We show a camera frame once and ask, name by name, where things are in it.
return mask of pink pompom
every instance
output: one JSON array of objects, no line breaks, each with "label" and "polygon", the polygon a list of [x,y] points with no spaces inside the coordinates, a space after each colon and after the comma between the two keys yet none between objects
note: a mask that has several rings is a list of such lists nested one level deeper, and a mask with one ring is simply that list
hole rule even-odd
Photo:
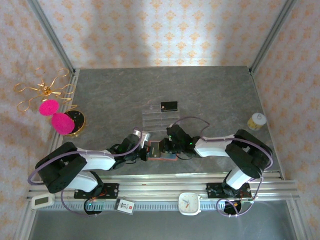
[{"label": "pink pompom", "polygon": [[61,135],[71,133],[75,128],[74,121],[64,113],[55,113],[51,119],[53,128]]},{"label": "pink pompom", "polygon": [[59,103],[56,100],[50,99],[44,101],[40,107],[39,112],[43,116],[50,116],[55,114],[59,109]]}]

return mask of transparent acrylic block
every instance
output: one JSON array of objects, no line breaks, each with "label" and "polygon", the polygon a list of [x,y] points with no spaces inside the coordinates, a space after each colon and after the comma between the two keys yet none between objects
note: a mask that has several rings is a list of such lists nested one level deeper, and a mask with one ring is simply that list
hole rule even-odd
[{"label": "transparent acrylic block", "polygon": [[166,131],[179,118],[179,109],[177,111],[161,112],[160,104],[142,107],[142,126],[146,132]]}]

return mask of clock face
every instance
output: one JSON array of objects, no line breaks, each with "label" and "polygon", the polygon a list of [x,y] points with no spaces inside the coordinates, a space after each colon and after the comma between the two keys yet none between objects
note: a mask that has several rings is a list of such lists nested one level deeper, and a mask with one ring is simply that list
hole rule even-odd
[{"label": "clock face", "polygon": [[198,195],[192,192],[185,192],[179,196],[179,211],[182,214],[197,214],[199,212]]}]

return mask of digital display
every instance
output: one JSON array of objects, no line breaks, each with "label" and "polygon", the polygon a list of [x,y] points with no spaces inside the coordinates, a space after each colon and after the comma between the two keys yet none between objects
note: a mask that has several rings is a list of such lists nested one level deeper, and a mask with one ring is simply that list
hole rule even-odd
[{"label": "digital display", "polygon": [[48,197],[48,196],[43,197],[43,198],[36,199],[36,200],[34,201],[34,205],[37,206],[37,205],[39,205],[39,204],[45,204],[45,203],[47,203],[47,202],[49,202],[49,197]]}]

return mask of wall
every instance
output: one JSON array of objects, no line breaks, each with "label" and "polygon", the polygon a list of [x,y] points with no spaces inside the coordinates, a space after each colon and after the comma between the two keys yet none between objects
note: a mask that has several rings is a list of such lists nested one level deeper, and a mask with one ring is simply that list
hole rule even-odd
[{"label": "wall", "polygon": [[285,177],[320,236],[320,4],[300,0],[255,76]]},{"label": "wall", "polygon": [[63,67],[26,0],[8,0],[0,4],[0,239],[11,240],[20,220],[28,189],[28,172],[46,155],[50,124],[32,109],[19,113],[19,102],[33,92],[17,94],[18,82],[36,85],[40,79],[32,72],[46,66],[47,79]]},{"label": "wall", "polygon": [[285,0],[40,0],[75,68],[250,66]]}]

